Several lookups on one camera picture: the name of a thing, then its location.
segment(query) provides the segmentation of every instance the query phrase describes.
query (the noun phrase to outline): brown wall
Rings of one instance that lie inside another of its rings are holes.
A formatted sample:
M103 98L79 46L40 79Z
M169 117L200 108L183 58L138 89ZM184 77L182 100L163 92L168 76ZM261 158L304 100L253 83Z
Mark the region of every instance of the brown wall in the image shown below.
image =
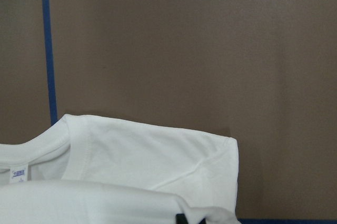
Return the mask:
M1 13L1 141L15 143L49 123L42 10L2 1L25 9ZM50 2L59 117L232 136L240 218L337 219L337 0Z

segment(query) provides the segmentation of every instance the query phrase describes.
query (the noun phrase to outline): clothing label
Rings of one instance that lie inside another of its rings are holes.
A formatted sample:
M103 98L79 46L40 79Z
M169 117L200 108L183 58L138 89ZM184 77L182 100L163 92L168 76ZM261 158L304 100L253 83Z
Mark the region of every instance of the clothing label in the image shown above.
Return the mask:
M28 177L28 164L11 167L9 171L9 183L19 183L19 182L26 182Z

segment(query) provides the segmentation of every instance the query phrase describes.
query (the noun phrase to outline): blue painter's tape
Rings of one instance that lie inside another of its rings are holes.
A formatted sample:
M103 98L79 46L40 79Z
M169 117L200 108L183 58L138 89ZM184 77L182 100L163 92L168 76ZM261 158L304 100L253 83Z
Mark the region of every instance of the blue painter's tape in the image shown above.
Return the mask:
M49 0L42 0L42 8L43 8L43 25L44 25L44 40L45 40L45 49L46 49L46 62L47 62L49 112L51 116L51 124L53 125L57 122L57 105L56 105L56 92L55 92L53 46L52 46L52 31L51 31Z
M337 224L337 220L239 219L242 224Z

